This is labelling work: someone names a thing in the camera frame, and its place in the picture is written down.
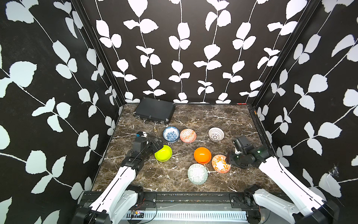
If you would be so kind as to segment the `lime green bowl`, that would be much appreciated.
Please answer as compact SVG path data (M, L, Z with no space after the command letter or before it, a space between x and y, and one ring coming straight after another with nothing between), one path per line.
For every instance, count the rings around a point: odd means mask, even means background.
M172 156L172 149L168 145L163 145L163 148L154 154L158 161L165 162Z

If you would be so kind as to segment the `orange leaf patterned bowl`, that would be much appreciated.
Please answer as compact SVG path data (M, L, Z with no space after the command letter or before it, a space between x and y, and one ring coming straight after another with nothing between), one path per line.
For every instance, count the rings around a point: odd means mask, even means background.
M226 162L226 156L224 155L215 155L212 158L212 166L214 170L218 173L227 173L231 169L231 165Z

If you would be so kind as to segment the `blue floral bowl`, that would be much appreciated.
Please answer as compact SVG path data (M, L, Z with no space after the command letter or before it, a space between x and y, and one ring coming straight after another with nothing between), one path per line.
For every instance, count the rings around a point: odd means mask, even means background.
M176 127L167 127L163 131L163 138L168 143L174 143L174 142L178 141L178 139L180 138L179 129Z

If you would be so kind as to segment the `red patterned bowl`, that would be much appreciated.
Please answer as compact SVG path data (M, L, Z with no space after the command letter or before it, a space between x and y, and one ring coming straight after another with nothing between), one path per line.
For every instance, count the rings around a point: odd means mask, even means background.
M196 132L190 128L184 129L180 133L180 139L184 143L192 143L196 140L196 138Z

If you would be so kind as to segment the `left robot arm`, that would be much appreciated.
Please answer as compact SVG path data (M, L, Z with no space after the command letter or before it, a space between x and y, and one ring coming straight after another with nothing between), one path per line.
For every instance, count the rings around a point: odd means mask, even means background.
M81 207L71 220L72 224L118 224L128 210L143 201L143 188L131 182L143 168L145 161L163 148L163 142L151 133L138 132L117 174L89 205Z

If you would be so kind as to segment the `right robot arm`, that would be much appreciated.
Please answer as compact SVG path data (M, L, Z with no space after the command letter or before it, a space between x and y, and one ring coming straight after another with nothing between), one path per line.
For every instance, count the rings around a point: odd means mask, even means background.
M257 167L289 197L285 201L258 185L244 190L243 202L248 207L264 207L290 224L336 224L339 207L326 201L303 185L272 155L267 147L253 146L246 136L232 140L236 151L227 154L226 163L241 169Z

